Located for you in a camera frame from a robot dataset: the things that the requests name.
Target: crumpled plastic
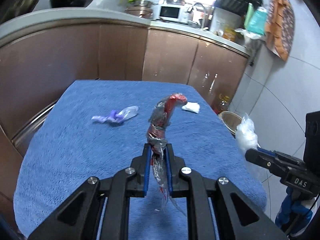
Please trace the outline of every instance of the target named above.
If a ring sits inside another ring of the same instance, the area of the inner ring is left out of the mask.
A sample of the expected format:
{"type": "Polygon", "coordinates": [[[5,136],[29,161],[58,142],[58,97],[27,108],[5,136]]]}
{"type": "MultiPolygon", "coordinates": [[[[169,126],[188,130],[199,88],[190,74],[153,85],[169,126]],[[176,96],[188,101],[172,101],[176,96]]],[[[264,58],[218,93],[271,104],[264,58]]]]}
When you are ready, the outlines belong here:
{"type": "Polygon", "coordinates": [[[91,119],[100,123],[121,123],[136,116],[138,114],[138,110],[138,106],[129,106],[121,111],[112,110],[108,116],[95,115],[91,119]]]}
{"type": "Polygon", "coordinates": [[[153,165],[153,175],[160,186],[160,191],[164,195],[162,201],[162,209],[164,205],[168,202],[170,198],[172,204],[186,215],[183,210],[178,206],[176,201],[170,197],[168,194],[168,183],[167,183],[167,173],[164,161],[164,151],[168,143],[165,138],[165,130],[170,125],[170,118],[173,114],[174,108],[176,106],[184,106],[187,104],[187,98],[180,94],[175,93],[165,98],[162,98],[153,109],[151,117],[148,122],[150,126],[147,131],[148,143],[151,145],[153,151],[152,154],[152,165],[153,165]]]}
{"type": "Polygon", "coordinates": [[[251,148],[257,149],[258,136],[254,133],[254,123],[247,114],[237,126],[236,140],[244,154],[251,148]]]}
{"type": "Polygon", "coordinates": [[[244,47],[250,50],[255,50],[258,47],[258,43],[256,40],[263,40],[264,36],[257,34],[257,33],[253,33],[253,32],[249,32],[245,29],[235,29],[236,33],[241,33],[244,37],[244,47]]]}
{"type": "MultiPolygon", "coordinates": [[[[251,148],[257,149],[258,136],[254,133],[254,123],[247,114],[242,118],[241,124],[237,126],[236,141],[243,155],[251,148]]],[[[245,166],[249,173],[259,180],[257,174],[259,174],[260,167],[248,161],[245,161],[245,166]]]]}

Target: bottle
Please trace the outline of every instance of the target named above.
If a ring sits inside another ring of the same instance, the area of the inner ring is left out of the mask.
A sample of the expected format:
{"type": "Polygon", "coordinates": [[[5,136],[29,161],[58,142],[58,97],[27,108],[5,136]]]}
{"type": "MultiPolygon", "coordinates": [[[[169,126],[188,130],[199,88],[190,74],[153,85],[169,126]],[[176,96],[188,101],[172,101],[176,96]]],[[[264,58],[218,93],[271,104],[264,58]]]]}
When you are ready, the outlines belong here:
{"type": "Polygon", "coordinates": [[[229,25],[226,25],[224,27],[224,32],[222,37],[229,41],[234,42],[236,40],[236,32],[234,29],[230,28],[229,25]]]}
{"type": "Polygon", "coordinates": [[[219,95],[220,102],[216,105],[216,107],[213,109],[213,111],[216,114],[220,114],[223,111],[227,111],[229,107],[229,101],[230,97],[228,96],[222,96],[222,94],[219,95]]]}

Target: blue towel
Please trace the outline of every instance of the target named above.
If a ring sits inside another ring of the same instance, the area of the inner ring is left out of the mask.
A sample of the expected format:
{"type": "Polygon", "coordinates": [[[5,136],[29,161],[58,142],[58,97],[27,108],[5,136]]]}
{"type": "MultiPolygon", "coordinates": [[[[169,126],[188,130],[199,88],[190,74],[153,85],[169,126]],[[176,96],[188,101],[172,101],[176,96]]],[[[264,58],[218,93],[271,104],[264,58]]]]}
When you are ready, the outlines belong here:
{"type": "MultiPolygon", "coordinates": [[[[260,208],[267,197],[245,168],[235,139],[210,106],[188,85],[134,81],[76,81],[62,95],[23,159],[14,194],[20,231],[30,233],[89,176],[104,179],[142,154],[148,118],[163,97],[183,93],[200,104],[200,113],[175,109],[166,137],[175,155],[203,176],[225,176],[260,208]],[[139,114],[120,126],[92,122],[94,115],[139,106],[139,114]]],[[[187,219],[168,202],[150,173],[145,198],[130,200],[129,239],[187,239],[187,219]]],[[[177,200],[186,210],[185,199],[177,200]]]]}

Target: white plastic bag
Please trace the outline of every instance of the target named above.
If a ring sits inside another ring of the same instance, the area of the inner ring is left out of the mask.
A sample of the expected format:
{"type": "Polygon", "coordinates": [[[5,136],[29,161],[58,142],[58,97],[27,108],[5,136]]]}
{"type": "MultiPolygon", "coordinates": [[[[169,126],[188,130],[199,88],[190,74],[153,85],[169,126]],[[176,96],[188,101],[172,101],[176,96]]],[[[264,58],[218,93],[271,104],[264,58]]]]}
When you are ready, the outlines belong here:
{"type": "Polygon", "coordinates": [[[244,37],[244,47],[249,50],[257,49],[259,43],[257,40],[263,40],[264,36],[256,33],[249,32],[244,29],[235,29],[235,32],[241,33],[244,37]]]}
{"type": "MultiPolygon", "coordinates": [[[[247,150],[256,149],[258,146],[258,136],[254,133],[254,123],[247,114],[242,118],[241,124],[237,126],[236,140],[243,155],[247,150]]],[[[260,174],[261,167],[247,161],[245,161],[245,166],[255,179],[260,180],[258,174],[260,174]]]]}
{"type": "Polygon", "coordinates": [[[243,154],[251,148],[257,148],[258,136],[254,133],[254,123],[247,114],[242,118],[241,124],[237,126],[236,140],[243,154]]]}

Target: brown cabinet door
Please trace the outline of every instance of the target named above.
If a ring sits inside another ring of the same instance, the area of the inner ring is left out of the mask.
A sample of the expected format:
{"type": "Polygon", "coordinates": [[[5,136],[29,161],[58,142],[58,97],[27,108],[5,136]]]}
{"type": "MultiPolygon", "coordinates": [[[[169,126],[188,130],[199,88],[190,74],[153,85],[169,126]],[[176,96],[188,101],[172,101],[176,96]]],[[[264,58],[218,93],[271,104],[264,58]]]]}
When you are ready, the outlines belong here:
{"type": "Polygon", "coordinates": [[[100,79],[141,80],[147,36],[147,28],[101,25],[100,79]]]}
{"type": "Polygon", "coordinates": [[[198,40],[150,30],[142,80],[187,84],[198,40]]]}
{"type": "Polygon", "coordinates": [[[247,59],[227,49],[199,41],[188,85],[194,87],[210,106],[219,95],[234,96],[247,59]]]}
{"type": "Polygon", "coordinates": [[[76,79],[98,77],[99,25],[40,31],[0,49],[0,121],[13,136],[76,79]]]}
{"type": "Polygon", "coordinates": [[[11,201],[16,189],[22,157],[0,130],[0,194],[11,201]]]}
{"type": "Polygon", "coordinates": [[[14,218],[13,203],[8,199],[6,199],[3,195],[1,195],[1,193],[0,193],[0,214],[4,216],[4,219],[14,230],[18,229],[15,218],[14,218]]]}

